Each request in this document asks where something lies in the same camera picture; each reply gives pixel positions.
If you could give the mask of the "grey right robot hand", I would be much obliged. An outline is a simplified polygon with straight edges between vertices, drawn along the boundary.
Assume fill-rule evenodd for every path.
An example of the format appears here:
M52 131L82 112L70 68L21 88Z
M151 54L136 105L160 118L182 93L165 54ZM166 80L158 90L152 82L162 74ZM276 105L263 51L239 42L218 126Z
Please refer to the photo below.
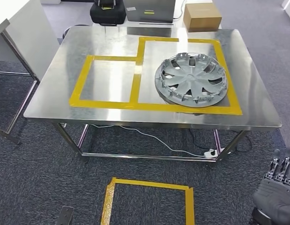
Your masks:
M254 192L250 225L290 225L290 147L280 162L275 149L269 170Z

